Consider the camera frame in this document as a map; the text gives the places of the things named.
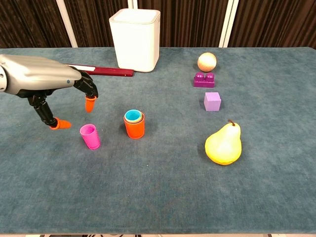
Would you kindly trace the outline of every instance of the yellow pear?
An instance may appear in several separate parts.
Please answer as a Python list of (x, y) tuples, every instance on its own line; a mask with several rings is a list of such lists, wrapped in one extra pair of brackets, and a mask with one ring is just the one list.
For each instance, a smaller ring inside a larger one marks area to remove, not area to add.
[(230, 123), (209, 136), (205, 142), (207, 156), (217, 164), (227, 165), (236, 161), (241, 155), (240, 126)]

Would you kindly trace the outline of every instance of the white trash can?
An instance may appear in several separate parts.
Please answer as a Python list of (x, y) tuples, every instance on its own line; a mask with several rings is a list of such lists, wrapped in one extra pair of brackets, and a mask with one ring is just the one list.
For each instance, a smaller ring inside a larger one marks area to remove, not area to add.
[(126, 8), (109, 21), (118, 66), (151, 72), (159, 59), (160, 11)]

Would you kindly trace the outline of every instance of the brown curtain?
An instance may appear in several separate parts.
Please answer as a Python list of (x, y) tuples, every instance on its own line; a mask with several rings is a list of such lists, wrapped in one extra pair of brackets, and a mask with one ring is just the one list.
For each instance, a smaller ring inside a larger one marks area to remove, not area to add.
[(161, 13), (160, 45), (218, 47), (228, 0), (138, 0)]
[(0, 47), (71, 47), (56, 0), (0, 0)]
[(127, 0), (65, 0), (78, 47), (114, 46), (109, 18)]
[(316, 0), (240, 0), (228, 46), (316, 48)]

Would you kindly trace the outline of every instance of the stacked cups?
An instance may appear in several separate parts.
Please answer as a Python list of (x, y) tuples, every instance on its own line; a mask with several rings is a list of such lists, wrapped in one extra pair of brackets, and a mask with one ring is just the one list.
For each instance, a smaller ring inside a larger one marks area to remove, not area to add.
[(124, 115), (127, 135), (139, 139), (145, 134), (145, 115), (139, 110), (129, 110)]

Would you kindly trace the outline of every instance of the pink cup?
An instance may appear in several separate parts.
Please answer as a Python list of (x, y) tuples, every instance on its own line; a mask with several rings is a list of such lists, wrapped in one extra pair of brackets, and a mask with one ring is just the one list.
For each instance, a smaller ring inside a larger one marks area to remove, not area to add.
[(82, 126), (80, 134), (90, 150), (98, 149), (101, 145), (97, 128), (93, 124)]

